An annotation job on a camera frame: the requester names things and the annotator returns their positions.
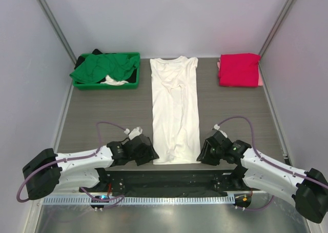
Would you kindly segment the white t shirt with print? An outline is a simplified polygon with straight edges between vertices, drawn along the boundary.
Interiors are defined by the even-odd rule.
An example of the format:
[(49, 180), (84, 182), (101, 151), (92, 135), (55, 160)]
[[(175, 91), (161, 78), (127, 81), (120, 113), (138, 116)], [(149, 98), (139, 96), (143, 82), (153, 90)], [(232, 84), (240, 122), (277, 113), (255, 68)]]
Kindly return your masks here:
[(194, 164), (200, 154), (198, 58), (151, 59), (155, 165)]

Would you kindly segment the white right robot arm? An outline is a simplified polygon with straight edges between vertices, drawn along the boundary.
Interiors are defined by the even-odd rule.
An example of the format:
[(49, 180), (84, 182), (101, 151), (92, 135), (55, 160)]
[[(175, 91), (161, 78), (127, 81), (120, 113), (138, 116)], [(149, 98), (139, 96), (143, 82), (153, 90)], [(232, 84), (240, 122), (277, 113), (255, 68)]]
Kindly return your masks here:
[(234, 188), (265, 191), (293, 205), (311, 222), (321, 223), (327, 213), (327, 179), (314, 168), (305, 171), (281, 163), (244, 141), (232, 142), (220, 130), (212, 131), (197, 159), (213, 166), (220, 160), (235, 164), (231, 173)]

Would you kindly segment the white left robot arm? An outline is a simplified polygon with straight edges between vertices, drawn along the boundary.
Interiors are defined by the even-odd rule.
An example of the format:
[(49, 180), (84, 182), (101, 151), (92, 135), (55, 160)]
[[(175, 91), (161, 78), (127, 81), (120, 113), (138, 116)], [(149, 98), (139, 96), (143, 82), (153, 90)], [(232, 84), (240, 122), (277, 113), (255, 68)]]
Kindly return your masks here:
[(61, 190), (104, 191), (109, 185), (106, 168), (130, 161), (140, 166), (158, 158), (150, 138), (143, 134), (76, 153), (56, 153), (47, 148), (23, 167), (24, 186), (28, 200)]

